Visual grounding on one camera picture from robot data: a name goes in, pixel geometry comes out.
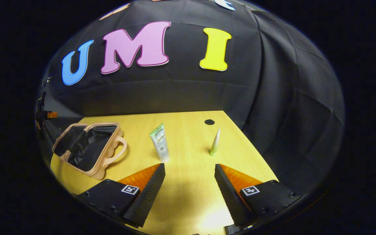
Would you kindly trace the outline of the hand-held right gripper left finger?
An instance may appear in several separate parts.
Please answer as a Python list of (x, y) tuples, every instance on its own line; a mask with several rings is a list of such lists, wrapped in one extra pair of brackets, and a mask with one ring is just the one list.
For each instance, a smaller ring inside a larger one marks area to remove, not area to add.
[(165, 165), (160, 163), (118, 181), (105, 179), (76, 197), (113, 220), (139, 228), (144, 226), (164, 178)]

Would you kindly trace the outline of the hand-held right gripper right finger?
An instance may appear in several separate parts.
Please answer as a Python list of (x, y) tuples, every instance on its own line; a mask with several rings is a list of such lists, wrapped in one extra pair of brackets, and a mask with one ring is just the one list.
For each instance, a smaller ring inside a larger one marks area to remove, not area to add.
[(262, 226), (301, 198), (277, 180), (262, 182), (224, 164), (215, 165), (214, 177), (234, 225), (241, 228)]

